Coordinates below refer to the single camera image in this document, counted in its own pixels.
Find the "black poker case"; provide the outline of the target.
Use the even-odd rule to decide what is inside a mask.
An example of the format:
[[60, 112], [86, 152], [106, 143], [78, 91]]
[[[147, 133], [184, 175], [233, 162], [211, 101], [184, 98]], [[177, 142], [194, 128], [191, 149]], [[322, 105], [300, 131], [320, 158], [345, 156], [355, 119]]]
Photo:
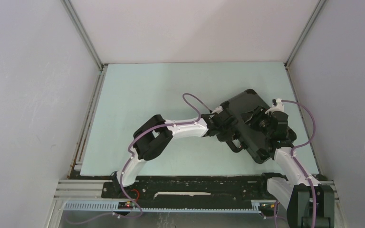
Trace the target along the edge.
[[288, 126], [288, 114], [281, 99], [273, 99], [269, 106], [254, 90], [247, 89], [221, 103], [237, 121], [219, 140], [227, 140], [232, 151], [245, 149], [255, 163], [262, 164], [274, 157], [275, 150], [293, 147], [296, 133]]

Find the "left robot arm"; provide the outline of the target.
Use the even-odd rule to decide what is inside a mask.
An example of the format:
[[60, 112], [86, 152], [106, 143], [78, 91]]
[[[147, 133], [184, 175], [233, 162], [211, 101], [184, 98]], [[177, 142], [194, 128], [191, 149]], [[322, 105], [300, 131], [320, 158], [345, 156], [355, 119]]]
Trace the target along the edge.
[[134, 139], [127, 147], [130, 156], [123, 168], [116, 172], [113, 192], [120, 198], [129, 196], [131, 185], [142, 168], [148, 161], [159, 157], [172, 140], [226, 135], [229, 141], [238, 122], [228, 110], [178, 121], [163, 119], [160, 114], [154, 115], [134, 133]]

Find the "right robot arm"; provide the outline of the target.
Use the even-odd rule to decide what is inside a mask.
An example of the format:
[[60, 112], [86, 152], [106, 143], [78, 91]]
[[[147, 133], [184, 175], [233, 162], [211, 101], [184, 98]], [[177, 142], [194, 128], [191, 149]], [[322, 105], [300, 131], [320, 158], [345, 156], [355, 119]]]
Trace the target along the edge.
[[333, 228], [334, 191], [322, 185], [297, 158], [283, 106], [268, 110], [259, 106], [241, 116], [246, 125], [263, 134], [270, 157], [285, 174], [284, 178], [274, 176], [259, 183], [258, 194], [265, 199], [276, 198], [285, 208], [291, 228]]

